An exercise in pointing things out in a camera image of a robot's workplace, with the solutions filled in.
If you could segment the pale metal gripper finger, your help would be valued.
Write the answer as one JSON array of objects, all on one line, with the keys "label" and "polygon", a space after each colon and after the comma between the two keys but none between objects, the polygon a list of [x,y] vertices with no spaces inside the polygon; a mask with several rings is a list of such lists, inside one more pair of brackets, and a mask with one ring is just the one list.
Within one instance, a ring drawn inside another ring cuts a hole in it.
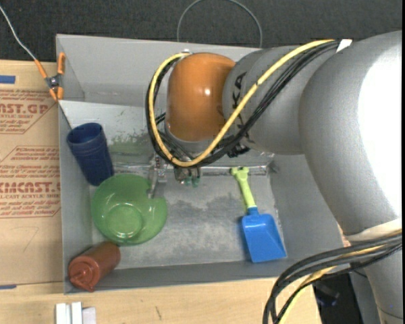
[{"label": "pale metal gripper finger", "polygon": [[151,167],[148,171],[148,180],[150,182],[150,186],[149,189],[147,190],[147,195],[149,198],[153,198],[155,196],[158,177],[159,177],[159,159],[153,159]]},{"label": "pale metal gripper finger", "polygon": [[158,197],[164,197],[166,185],[167,185],[166,169],[161,168],[158,171],[158,178],[157,178],[157,196]]}]

